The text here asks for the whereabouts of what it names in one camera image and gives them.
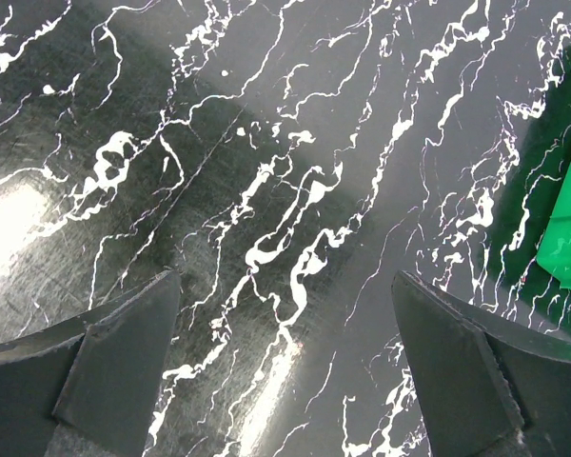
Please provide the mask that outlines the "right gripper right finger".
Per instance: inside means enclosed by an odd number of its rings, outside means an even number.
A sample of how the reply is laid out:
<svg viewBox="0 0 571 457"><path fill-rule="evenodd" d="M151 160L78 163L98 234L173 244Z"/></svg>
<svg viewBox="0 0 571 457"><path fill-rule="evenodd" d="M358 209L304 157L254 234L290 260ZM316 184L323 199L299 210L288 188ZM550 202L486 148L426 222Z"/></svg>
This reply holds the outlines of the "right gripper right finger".
<svg viewBox="0 0 571 457"><path fill-rule="evenodd" d="M407 272L392 301L435 456L571 456L571 342Z"/></svg>

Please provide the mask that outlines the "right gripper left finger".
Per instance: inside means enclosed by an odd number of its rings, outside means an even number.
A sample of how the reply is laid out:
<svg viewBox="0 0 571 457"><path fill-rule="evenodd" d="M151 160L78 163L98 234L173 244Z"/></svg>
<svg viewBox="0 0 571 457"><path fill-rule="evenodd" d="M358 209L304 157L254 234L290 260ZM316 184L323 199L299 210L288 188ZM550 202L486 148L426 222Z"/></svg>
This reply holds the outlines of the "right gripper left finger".
<svg viewBox="0 0 571 457"><path fill-rule="evenodd" d="M0 344L0 456L42 456L58 425L117 456L144 452L180 277Z"/></svg>

